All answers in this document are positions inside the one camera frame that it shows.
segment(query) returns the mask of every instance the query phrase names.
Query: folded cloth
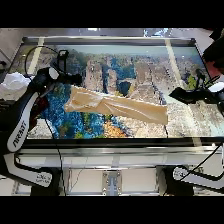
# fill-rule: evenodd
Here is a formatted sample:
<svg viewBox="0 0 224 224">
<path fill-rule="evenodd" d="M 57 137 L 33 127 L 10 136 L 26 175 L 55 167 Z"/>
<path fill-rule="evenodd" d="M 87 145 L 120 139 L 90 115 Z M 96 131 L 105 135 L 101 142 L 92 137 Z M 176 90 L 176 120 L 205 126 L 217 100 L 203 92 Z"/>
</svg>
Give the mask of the folded cloth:
<svg viewBox="0 0 224 224">
<path fill-rule="evenodd" d="M 18 72 L 7 74 L 0 84 L 0 99 L 18 100 L 26 92 L 29 83 L 30 79 Z"/>
<path fill-rule="evenodd" d="M 90 91 L 72 86 L 71 95 L 64 105 L 66 112 L 92 112 L 134 118 L 148 123 L 166 125 L 167 106 L 156 105 L 125 97 Z"/>
</svg>

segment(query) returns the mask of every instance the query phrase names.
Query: cable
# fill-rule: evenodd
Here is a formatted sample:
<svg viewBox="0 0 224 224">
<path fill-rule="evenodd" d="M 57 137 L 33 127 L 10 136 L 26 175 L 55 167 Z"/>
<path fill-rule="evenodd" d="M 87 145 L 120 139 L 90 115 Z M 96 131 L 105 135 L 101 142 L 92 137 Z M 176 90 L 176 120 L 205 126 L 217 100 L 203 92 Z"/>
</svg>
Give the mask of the cable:
<svg viewBox="0 0 224 224">
<path fill-rule="evenodd" d="M 79 180 L 79 175 L 81 174 L 81 172 L 85 169 L 85 167 L 86 167 L 86 164 L 87 164 L 87 160 L 88 160 L 88 158 L 89 157 L 87 157 L 86 158 L 86 162 L 85 162 L 85 165 L 84 165 L 84 167 L 79 171 L 79 173 L 78 173 L 78 176 L 77 176 L 77 179 L 76 179 L 76 182 L 72 185 L 72 187 L 71 187 L 71 189 L 70 189 L 70 191 L 72 191 L 72 189 L 75 187 L 75 185 L 77 184 L 77 182 L 78 182 L 78 180 Z"/>
<path fill-rule="evenodd" d="M 209 154 L 201 163 L 199 163 L 194 169 L 190 170 L 185 176 L 183 176 L 180 180 L 178 181 L 182 181 L 184 178 L 186 178 L 187 176 L 189 176 L 193 171 L 195 171 L 196 169 L 198 169 L 202 164 L 204 164 L 210 157 L 212 157 L 216 151 L 219 149 L 219 147 L 221 147 L 223 145 L 223 142 L 221 142 L 217 147 L 216 149 L 211 153 Z"/>
<path fill-rule="evenodd" d="M 36 46 L 36 47 L 33 47 L 32 49 L 30 49 L 29 52 L 28 52 L 27 55 L 26 55 L 26 58 L 25 58 L 25 62 L 24 62 L 24 70 L 25 70 L 25 75 L 27 75 L 27 76 L 29 77 L 29 79 L 30 79 L 31 82 L 32 82 L 33 80 L 32 80 L 32 79 L 30 78 L 30 76 L 27 74 L 27 68 L 26 68 L 27 59 L 28 59 L 28 56 L 30 55 L 30 53 L 31 53 L 33 50 L 35 50 L 36 48 L 39 48 L 39 47 L 41 47 L 41 48 L 45 47 L 45 48 L 50 49 L 50 50 L 52 50 L 53 52 L 59 54 L 57 51 L 55 51 L 54 49 L 52 49 L 52 48 L 50 48 L 50 47 L 47 47 L 47 46 Z M 45 122 L 46 122 L 46 124 L 47 124 L 47 127 L 48 127 L 49 131 L 51 132 L 52 138 L 53 138 L 53 140 L 54 140 L 54 142 L 55 142 L 55 145 L 56 145 L 56 148 L 57 148 L 57 150 L 58 150 L 58 154 L 59 154 L 59 158 L 60 158 L 60 162 L 61 162 L 61 175 L 62 175 L 63 188 L 64 188 L 65 196 L 67 196 L 67 195 L 66 195 L 66 190 L 65 190 L 65 182 L 64 182 L 64 175 L 63 175 L 63 164 L 62 164 L 61 153 L 60 153 L 60 150 L 58 149 L 58 146 L 57 146 L 57 143 L 56 143 L 56 141 L 55 141 L 54 135 L 53 135 L 53 133 L 52 133 L 52 131 L 51 131 L 51 129 L 50 129 L 50 126 L 49 126 L 48 123 L 47 123 L 46 118 L 44 118 L 44 120 L 45 120 Z"/>
</svg>

